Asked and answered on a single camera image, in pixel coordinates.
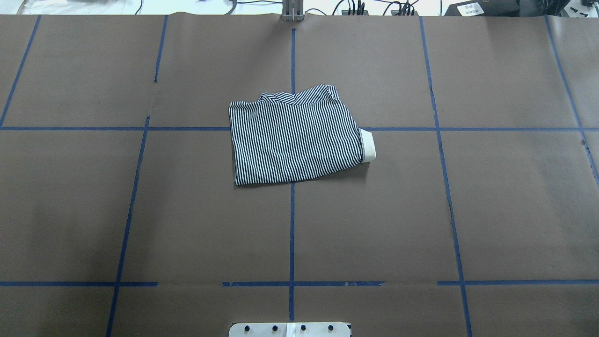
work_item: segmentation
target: grid line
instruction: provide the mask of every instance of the grid line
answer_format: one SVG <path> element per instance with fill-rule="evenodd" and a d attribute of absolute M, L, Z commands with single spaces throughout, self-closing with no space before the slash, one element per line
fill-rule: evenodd
<path fill-rule="evenodd" d="M 157 287 L 158 282 L 0 281 L 0 287 Z"/>
<path fill-rule="evenodd" d="M 436 132 L 436 127 L 363 127 L 374 132 Z M 599 128 L 460 128 L 440 127 L 442 132 L 599 132 Z M 0 127 L 0 131 L 144 131 L 143 127 Z M 148 131 L 231 131 L 231 127 L 149 127 Z"/>
<path fill-rule="evenodd" d="M 291 29 L 291 93 L 295 94 L 295 34 L 297 29 Z M 289 200 L 289 321 L 295 321 L 295 182 L 291 183 Z"/>
<path fill-rule="evenodd" d="M 565 78 L 564 69 L 561 66 L 561 61 L 559 60 L 558 50 L 555 47 L 555 42 L 553 40 L 553 32 L 551 30 L 551 24 L 549 23 L 549 16 L 545 15 L 545 26 L 547 26 L 547 34 L 549 35 L 549 42 L 551 43 L 551 49 L 553 50 L 553 56 L 555 57 L 555 63 L 559 70 L 559 75 L 561 76 L 562 82 L 564 83 L 564 88 L 566 94 L 568 95 L 568 101 L 570 102 L 570 107 L 572 108 L 572 113 L 574 114 L 574 119 L 576 120 L 576 125 L 578 126 L 578 130 L 580 132 L 580 137 L 584 142 L 586 157 L 589 159 L 589 164 L 591 165 L 591 170 L 593 172 L 593 176 L 595 177 L 595 183 L 599 188 L 599 174 L 597 174 L 597 166 L 595 166 L 595 161 L 593 160 L 593 156 L 591 154 L 591 150 L 589 148 L 589 143 L 586 141 L 586 135 L 582 128 L 582 123 L 580 122 L 580 117 L 578 115 L 578 110 L 576 109 L 576 105 L 574 104 L 574 98 L 572 98 L 572 93 L 570 92 L 570 86 L 568 85 L 568 81 Z"/>
<path fill-rule="evenodd" d="M 599 284 L 599 279 L 502 279 L 464 281 L 465 285 L 564 285 L 564 284 Z M 437 285 L 456 286 L 459 281 L 439 281 Z"/>
<path fill-rule="evenodd" d="M 385 281 L 294 281 L 294 287 L 380 287 Z M 223 288 L 235 287 L 288 287 L 287 281 L 242 281 L 223 282 Z"/>
<path fill-rule="evenodd" d="M 8 98 L 6 99 L 6 104 L 4 105 L 4 109 L 2 111 L 2 116 L 0 116 L 0 127 L 4 124 L 4 119 L 6 118 L 6 114 L 8 113 L 8 108 L 10 107 L 10 102 L 13 100 L 13 95 L 15 89 L 17 89 L 17 83 L 19 82 L 19 78 L 21 77 L 21 72 L 23 71 L 23 67 L 25 66 L 25 61 L 27 60 L 27 55 L 29 54 L 29 50 L 31 50 L 31 45 L 34 43 L 35 33 L 37 32 L 38 27 L 40 26 L 41 15 L 37 16 L 35 19 L 34 29 L 31 32 L 31 36 L 29 37 L 29 42 L 27 43 L 27 48 L 25 48 L 25 53 L 23 54 L 23 59 L 21 59 L 21 64 L 19 65 L 19 69 L 17 70 L 17 74 L 14 76 L 13 86 L 10 88 L 10 92 L 8 93 Z"/>
<path fill-rule="evenodd" d="M 116 274 L 116 285 L 113 292 L 112 305 L 110 306 L 110 316 L 108 317 L 108 326 L 106 328 L 106 337 L 110 337 L 112 334 L 112 326 L 114 323 L 114 314 L 116 312 L 117 300 L 119 298 L 120 280 L 123 275 L 123 265 L 125 264 L 125 254 L 127 252 L 127 242 L 129 240 L 129 230 L 131 229 L 131 221 L 133 219 L 133 207 L 135 204 L 135 197 L 137 195 L 137 185 L 140 181 L 140 169 L 141 161 L 144 157 L 144 150 L 146 148 L 146 138 L 148 135 L 148 126 L 150 125 L 150 116 L 146 118 L 146 124 L 144 126 L 144 134 L 141 138 L 140 154 L 137 158 L 137 168 L 135 169 L 135 179 L 133 180 L 133 190 L 131 191 L 131 201 L 129 202 L 129 212 L 127 213 L 127 224 L 125 225 L 125 234 L 123 235 L 123 245 L 120 250 L 119 268 Z"/>
<path fill-rule="evenodd" d="M 455 217 L 453 214 L 453 203 L 451 200 L 451 189 L 449 188 L 449 178 L 447 177 L 447 165 L 445 163 L 445 153 L 443 152 L 443 141 L 441 139 L 441 126 L 439 124 L 439 118 L 437 113 L 437 102 L 435 100 L 435 93 L 432 89 L 432 75 L 431 75 L 431 64 L 428 58 L 428 49 L 426 47 L 426 35 L 424 30 L 424 20 L 422 16 L 419 17 L 420 20 L 420 34 L 422 36 L 422 48 L 424 50 L 424 62 L 426 65 L 426 75 L 428 78 L 428 88 L 431 94 L 431 104 L 432 110 L 434 112 L 435 118 L 435 128 L 437 132 L 437 144 L 439 147 L 439 157 L 441 159 L 441 169 L 443 171 L 443 180 L 445 184 L 445 195 L 447 197 L 447 203 L 449 204 L 449 212 L 451 214 L 451 227 L 453 230 L 453 249 L 455 251 L 455 260 L 458 267 L 458 277 L 459 277 L 459 288 L 462 294 L 462 307 L 464 309 L 464 320 L 466 323 L 466 333 L 468 337 L 472 337 L 472 326 L 470 324 L 470 310 L 468 308 L 468 297 L 466 294 L 466 285 L 464 284 L 464 271 L 462 269 L 462 258 L 459 251 L 459 241 L 458 241 L 458 230 L 455 225 Z"/>
<path fill-rule="evenodd" d="M 162 48 L 164 47 L 164 36 L 167 33 L 168 15 L 164 16 L 162 24 L 162 35 L 160 37 L 160 46 L 158 47 L 158 57 L 156 57 L 156 72 L 154 73 L 154 83 L 158 82 L 158 70 L 160 69 L 160 61 L 162 59 Z"/>

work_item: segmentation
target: black and white stripes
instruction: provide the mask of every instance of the black and white stripes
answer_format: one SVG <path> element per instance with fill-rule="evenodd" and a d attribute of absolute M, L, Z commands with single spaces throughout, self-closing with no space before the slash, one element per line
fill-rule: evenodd
<path fill-rule="evenodd" d="M 361 132 L 331 85 L 232 102 L 229 117 L 236 185 L 314 179 L 364 159 Z"/>

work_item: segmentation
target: white label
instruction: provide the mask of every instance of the white label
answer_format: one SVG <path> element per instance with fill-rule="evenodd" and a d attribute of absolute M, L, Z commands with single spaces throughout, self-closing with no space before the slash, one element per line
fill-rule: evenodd
<path fill-rule="evenodd" d="M 462 16 L 475 16 L 485 12 L 478 2 L 457 6 L 457 9 Z"/>

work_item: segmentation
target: metal bracket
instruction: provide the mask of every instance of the metal bracket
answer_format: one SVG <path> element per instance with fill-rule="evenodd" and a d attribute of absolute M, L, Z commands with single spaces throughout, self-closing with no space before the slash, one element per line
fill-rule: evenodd
<path fill-rule="evenodd" d="M 304 0 L 283 0 L 283 21 L 304 21 Z"/>
<path fill-rule="evenodd" d="M 229 337 L 351 337 L 351 324 L 342 322 L 237 323 Z"/>

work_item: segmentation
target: white cuff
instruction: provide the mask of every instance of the white cuff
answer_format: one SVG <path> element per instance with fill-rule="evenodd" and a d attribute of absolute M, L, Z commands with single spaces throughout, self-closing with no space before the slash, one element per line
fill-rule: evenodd
<path fill-rule="evenodd" d="M 364 149 L 364 160 L 362 160 L 362 163 L 373 161 L 376 158 L 373 134 L 360 129 L 360 135 L 362 136 L 362 148 Z"/>

